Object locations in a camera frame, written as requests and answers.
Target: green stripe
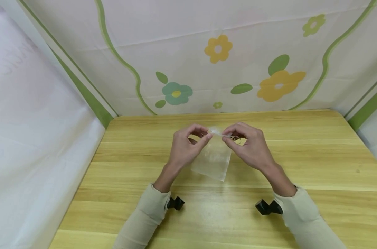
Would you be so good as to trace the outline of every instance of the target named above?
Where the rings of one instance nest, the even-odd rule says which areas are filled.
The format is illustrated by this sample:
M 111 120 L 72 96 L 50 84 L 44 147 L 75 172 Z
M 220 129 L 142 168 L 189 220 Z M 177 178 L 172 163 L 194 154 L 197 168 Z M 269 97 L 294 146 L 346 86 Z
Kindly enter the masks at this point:
M 357 105 L 366 97 L 366 95 L 368 95 L 372 91 L 372 89 L 374 89 L 376 86 L 377 86 L 377 81 L 371 86 L 370 89 L 368 89 L 368 91 L 364 95 L 362 95 L 362 97 L 356 102 L 356 104 L 353 105 L 353 107 L 346 113 L 344 118 L 346 118 L 351 113 L 351 111 L 354 110 L 354 108 L 356 108 Z
M 143 106 L 149 112 L 151 112 L 153 115 L 156 115 L 156 113 L 154 111 L 152 111 L 151 108 L 149 108 L 148 105 L 144 102 L 143 96 L 140 93 L 141 79 L 140 79 L 140 76 L 137 73 L 136 69 L 134 69 L 125 60 L 122 59 L 122 57 L 118 54 L 118 52 L 116 51 L 114 45 L 112 44 L 110 36 L 108 35 L 107 26 L 105 24 L 104 6 L 103 6 L 101 0 L 94 0 L 94 1 L 96 2 L 96 5 L 97 5 L 99 25 L 100 25 L 100 29 L 101 29 L 101 32 L 103 34 L 103 39 L 104 39 L 105 43 L 108 45 L 108 47 L 110 48 L 110 50 L 112 51 L 112 53 L 116 57 L 116 59 L 123 66 L 125 66 L 127 69 L 129 69 L 131 71 L 131 73 L 133 73 L 133 75 L 135 76 L 135 78 L 136 78 L 136 95 L 139 97 L 139 100 L 140 100 L 141 104 L 143 104 Z
M 72 79 L 75 86 L 81 92 L 82 96 L 89 104 L 89 107 L 93 110 L 94 114 L 107 129 L 108 124 L 113 120 L 113 116 L 103 107 L 98 99 L 87 89 L 87 87 L 78 79 L 78 77 L 71 71 L 71 69 L 58 57 L 58 55 L 52 50 L 53 54 L 57 58 L 58 62 L 63 66 L 68 76 Z
M 295 105 L 294 107 L 290 108 L 290 110 L 295 110 L 302 105 L 306 104 L 309 100 L 314 97 L 314 95 L 317 93 L 318 89 L 321 87 L 322 82 L 324 81 L 325 77 L 328 73 L 329 68 L 329 55 L 332 53 L 333 49 L 340 44 L 341 41 L 343 41 L 346 37 L 349 36 L 361 23 L 364 21 L 366 16 L 370 13 L 372 8 L 376 5 L 377 0 L 371 0 L 369 2 L 369 5 L 365 8 L 364 12 L 359 16 L 359 18 L 354 22 L 353 25 L 349 27 L 349 29 L 344 32 L 341 36 L 339 36 L 332 44 L 328 47 L 328 49 L 325 51 L 324 56 L 322 57 L 322 73 L 320 78 L 318 79 L 317 83 L 315 84 L 314 88 L 310 92 L 310 94 L 304 99 L 302 102 L 300 102 L 298 105 Z
M 360 126 L 367 120 L 367 118 L 369 118 L 369 116 L 372 115 L 372 113 L 374 113 L 375 110 L 377 110 L 377 93 L 349 119 L 348 123 L 354 131 L 358 131 Z
M 114 108 L 112 108 L 112 106 L 110 105 L 110 103 L 107 102 L 107 100 L 103 97 L 103 95 L 97 90 L 97 88 L 93 85 L 93 83 L 89 80 L 89 78 L 86 76 L 86 74 L 83 73 L 83 71 L 81 70 L 81 68 L 75 63 L 74 60 L 72 60 L 71 56 L 65 51 L 65 49 L 58 43 L 58 41 L 56 40 L 56 38 L 49 32 L 49 30 L 44 26 L 44 24 L 39 20 L 39 18 L 33 13 L 33 11 L 28 7 L 28 5 L 26 5 L 25 2 L 23 2 L 23 0 L 19 0 L 21 5 L 24 6 L 24 8 L 26 8 L 26 10 L 31 14 L 31 16 L 37 21 L 37 23 L 39 23 L 39 25 L 42 27 L 42 29 L 44 29 L 44 31 L 46 31 L 46 33 L 52 38 L 52 40 L 55 42 L 55 44 L 57 44 L 57 46 L 63 51 L 63 53 L 68 57 L 68 59 L 74 64 L 74 66 L 79 70 L 79 72 L 86 78 L 86 80 L 92 85 L 92 87 L 96 90 L 96 92 L 103 98 L 103 100 L 110 106 L 110 108 L 115 112 L 115 114 L 117 114 L 117 112 L 114 110 Z

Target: finger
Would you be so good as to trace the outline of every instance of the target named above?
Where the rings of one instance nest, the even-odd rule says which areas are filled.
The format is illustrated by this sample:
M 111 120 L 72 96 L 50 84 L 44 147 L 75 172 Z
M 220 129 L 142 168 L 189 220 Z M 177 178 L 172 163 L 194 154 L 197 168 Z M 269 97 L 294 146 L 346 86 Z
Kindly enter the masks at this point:
M 237 124 L 240 124 L 242 126 L 245 126 L 247 128 L 253 128 L 252 126 L 248 125 L 247 123 L 244 123 L 244 122 L 238 122 Z
M 245 136 L 243 134 L 239 134 L 238 132 L 233 132 L 231 134 L 232 137 L 238 137 L 238 138 L 245 138 Z
M 198 132 L 198 131 L 195 130 L 195 131 L 191 132 L 191 134 L 194 135 L 194 136 L 197 136 L 197 137 L 199 137 L 199 138 L 202 138 L 202 137 L 205 136 L 207 133 L 206 133 L 206 132 L 203 132 L 203 131 Z
M 196 143 L 197 143 L 197 141 L 195 141 L 195 140 L 192 139 L 191 137 L 189 137 L 188 140 L 191 142 L 191 144 L 196 144 Z
M 227 144 L 228 147 L 230 147 L 230 149 L 233 150 L 233 152 L 236 152 L 239 149 L 239 147 L 241 147 L 228 137 L 222 137 L 222 140 Z
M 203 136 L 201 140 L 197 142 L 196 146 L 199 148 L 199 151 L 201 151 L 205 147 L 205 145 L 208 144 L 211 138 L 212 138 L 212 134 L 207 134 L 206 136 Z
M 232 126 L 228 126 L 223 132 L 222 134 L 225 135 L 225 134 L 229 134 L 229 133 L 238 133 L 240 135 L 243 135 L 244 137 L 247 137 L 248 135 L 248 132 L 247 132 L 248 128 L 241 125 L 241 124 L 233 124 Z
M 197 132 L 200 132 L 200 133 L 201 132 L 207 132 L 208 128 L 206 128 L 205 126 L 194 123 L 186 129 L 185 135 L 188 137 L 193 131 L 197 131 Z

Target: plastic bag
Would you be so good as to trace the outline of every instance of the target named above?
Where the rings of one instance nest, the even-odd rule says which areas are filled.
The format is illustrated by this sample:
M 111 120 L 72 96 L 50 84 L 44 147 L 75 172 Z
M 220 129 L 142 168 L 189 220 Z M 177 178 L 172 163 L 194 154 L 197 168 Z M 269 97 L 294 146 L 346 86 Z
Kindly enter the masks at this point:
M 218 127 L 210 127 L 212 139 L 202 149 L 191 164 L 191 170 L 213 179 L 224 181 L 230 163 L 231 149 L 222 141 L 222 133 Z

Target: hand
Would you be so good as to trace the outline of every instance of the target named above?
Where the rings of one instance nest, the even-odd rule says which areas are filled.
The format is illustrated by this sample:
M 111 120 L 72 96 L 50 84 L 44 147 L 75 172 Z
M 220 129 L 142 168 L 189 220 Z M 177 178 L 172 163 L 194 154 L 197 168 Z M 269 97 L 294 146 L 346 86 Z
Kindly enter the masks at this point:
M 246 142 L 243 145 L 236 144 L 228 137 L 223 137 L 222 140 L 247 165 L 264 172 L 268 166 L 276 164 L 269 148 L 267 147 L 263 132 L 260 129 L 239 122 L 229 126 L 222 132 L 223 135 L 229 133 L 233 133 L 233 136 L 239 138 L 246 138 Z
M 192 124 L 188 128 L 176 131 L 173 135 L 172 149 L 170 150 L 167 164 L 181 169 L 193 162 L 212 138 L 212 134 L 208 134 L 207 131 L 208 128 L 198 124 Z M 189 135 L 195 135 L 200 140 L 197 142 L 194 139 L 188 138 Z
M 283 168 L 274 161 L 261 130 L 239 122 L 229 126 L 222 132 L 223 135 L 229 133 L 233 133 L 233 136 L 239 138 L 246 138 L 244 145 L 238 145 L 228 137 L 223 137 L 222 140 L 247 165 L 262 172 L 276 194 L 280 196 L 295 196 L 295 185 L 285 174 Z
M 190 135 L 198 136 L 201 139 L 197 142 L 188 138 Z M 169 192 L 180 170 L 193 162 L 211 138 L 212 134 L 208 134 L 208 129 L 197 124 L 176 131 L 173 135 L 169 161 L 153 184 L 154 188 L 161 193 Z

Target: wooden table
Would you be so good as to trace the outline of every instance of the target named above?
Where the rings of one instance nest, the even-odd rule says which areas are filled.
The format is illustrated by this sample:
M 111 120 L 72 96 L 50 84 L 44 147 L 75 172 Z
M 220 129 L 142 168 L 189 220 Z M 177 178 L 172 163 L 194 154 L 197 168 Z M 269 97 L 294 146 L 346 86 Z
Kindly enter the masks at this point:
M 348 248 L 377 248 L 377 162 L 332 110 L 115 118 L 50 248 L 112 248 L 167 161 L 173 132 L 193 122 L 225 128 L 238 121 L 264 131 L 275 160 Z M 167 212 L 149 248 L 297 248 L 280 215 L 257 212 L 254 204 L 270 202 L 272 190 L 234 153 L 224 182 L 186 168 L 173 184 L 177 195 L 186 204 Z

